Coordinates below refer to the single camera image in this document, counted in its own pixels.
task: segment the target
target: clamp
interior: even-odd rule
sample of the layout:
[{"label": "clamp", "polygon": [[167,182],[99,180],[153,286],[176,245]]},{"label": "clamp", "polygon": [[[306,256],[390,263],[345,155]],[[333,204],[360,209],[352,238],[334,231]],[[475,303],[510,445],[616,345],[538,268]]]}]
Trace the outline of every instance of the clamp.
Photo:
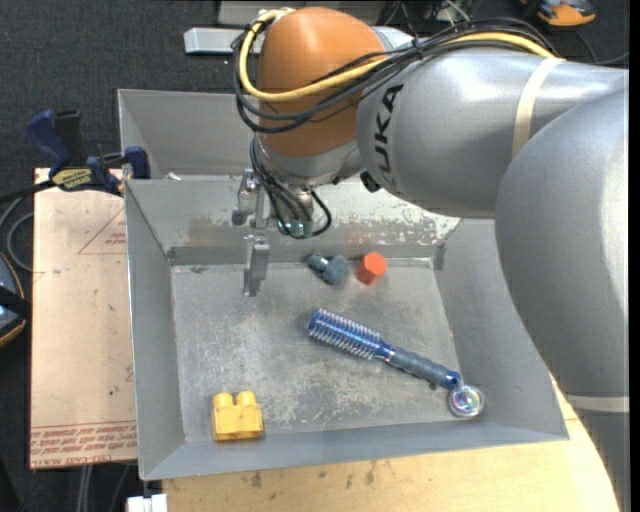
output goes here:
[{"label": "clamp", "polygon": [[[29,195],[51,187],[66,192],[99,190],[121,196],[123,180],[129,177],[149,179],[151,176],[147,154],[140,146],[127,147],[123,154],[89,156],[80,133],[79,111],[54,114],[45,110],[27,125],[27,135],[42,153],[53,159],[49,179],[27,189],[0,197],[0,203]],[[128,166],[123,180],[114,176],[110,168]]]}]

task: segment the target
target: black carpet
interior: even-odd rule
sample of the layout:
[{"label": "black carpet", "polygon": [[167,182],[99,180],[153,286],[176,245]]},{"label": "black carpet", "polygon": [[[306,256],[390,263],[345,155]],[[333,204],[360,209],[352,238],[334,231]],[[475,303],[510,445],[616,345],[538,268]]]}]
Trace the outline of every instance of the black carpet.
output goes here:
[{"label": "black carpet", "polygon": [[[630,1],[592,3],[597,18],[579,35],[551,36],[567,58],[609,60],[628,49]],[[96,154],[99,145],[105,152],[120,149],[118,89],[230,92],[228,58],[184,54],[184,32],[211,25],[214,4],[0,0],[0,195],[29,186],[32,169],[50,164],[25,135],[26,123],[42,110],[81,110],[87,149]],[[517,0],[485,0],[477,17],[519,12]],[[398,16],[394,21],[404,23]],[[12,223],[32,208],[28,199],[14,212],[0,232],[0,250],[5,250]],[[25,262],[31,261],[31,237],[30,223],[16,237],[18,255]],[[19,277],[30,297],[29,274],[19,271]],[[30,339],[27,329],[0,349],[0,511],[14,512],[20,502],[30,511],[74,510],[80,470],[28,469]],[[107,510],[122,474],[121,465],[95,467],[91,510]],[[135,470],[127,472],[122,496],[143,492],[135,475]]]}]

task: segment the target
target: yellow cable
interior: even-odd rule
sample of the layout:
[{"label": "yellow cable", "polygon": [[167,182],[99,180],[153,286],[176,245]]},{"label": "yellow cable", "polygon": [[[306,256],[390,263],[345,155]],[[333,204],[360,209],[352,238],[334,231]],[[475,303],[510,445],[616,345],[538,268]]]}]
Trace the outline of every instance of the yellow cable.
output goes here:
[{"label": "yellow cable", "polygon": [[[335,87],[337,85],[344,84],[351,80],[355,80],[356,78],[361,77],[371,69],[383,64],[387,59],[379,60],[376,62],[370,62],[368,64],[363,64],[362,66],[358,66],[357,68],[350,69],[348,71],[344,71],[338,75],[325,78],[319,82],[315,82],[310,85],[306,85],[304,87],[300,87],[298,89],[293,89],[291,91],[279,92],[279,93],[269,93],[264,92],[259,89],[256,89],[251,80],[249,79],[249,75],[247,73],[247,59],[249,56],[249,51],[251,49],[251,44],[253,43],[256,35],[256,31],[260,28],[263,23],[267,23],[279,16],[283,16],[293,12],[293,9],[278,9],[273,11],[267,11],[257,18],[255,23],[251,26],[251,29],[247,32],[245,39],[242,42],[242,46],[240,48],[240,55],[238,59],[238,75],[239,80],[244,89],[255,96],[256,98],[264,101],[269,101],[272,103],[280,102],[280,101],[289,101],[301,98],[303,96],[309,96],[311,94],[316,94],[318,92],[324,91],[331,87]],[[466,36],[460,36],[456,39],[453,39],[444,44],[463,42],[463,41],[500,41],[507,42],[513,44],[515,46],[519,46],[534,55],[538,55],[540,57],[545,58],[556,58],[551,52],[547,51],[542,46],[530,41],[529,39],[511,35],[504,34],[501,32],[480,32],[477,34],[468,34]]]},{"label": "yellow cable", "polygon": [[555,59],[556,56],[543,48],[537,43],[527,39],[526,37],[516,36],[511,34],[504,34],[502,32],[479,32],[477,34],[468,34],[466,36],[460,36],[449,43],[457,43],[460,41],[500,41],[504,43],[511,43],[524,48],[529,53],[538,55],[539,57],[545,57],[547,59]]}]

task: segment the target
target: orange block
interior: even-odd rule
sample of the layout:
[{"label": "orange block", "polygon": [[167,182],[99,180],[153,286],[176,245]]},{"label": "orange block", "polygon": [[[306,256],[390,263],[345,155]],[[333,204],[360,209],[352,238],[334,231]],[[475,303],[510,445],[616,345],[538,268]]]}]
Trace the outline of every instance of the orange block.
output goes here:
[{"label": "orange block", "polygon": [[387,271],[387,260],[377,252],[365,254],[356,268],[356,277],[364,284],[374,284]]}]

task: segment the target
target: yellow block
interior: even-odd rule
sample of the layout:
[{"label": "yellow block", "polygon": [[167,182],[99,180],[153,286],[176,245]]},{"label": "yellow block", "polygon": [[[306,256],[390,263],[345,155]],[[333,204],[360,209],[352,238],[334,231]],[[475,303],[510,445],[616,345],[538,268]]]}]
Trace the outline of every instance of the yellow block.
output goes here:
[{"label": "yellow block", "polygon": [[264,431],[262,410],[256,403],[256,395],[243,391],[233,397],[229,393],[218,393],[213,397],[213,438],[216,441],[253,439]]}]

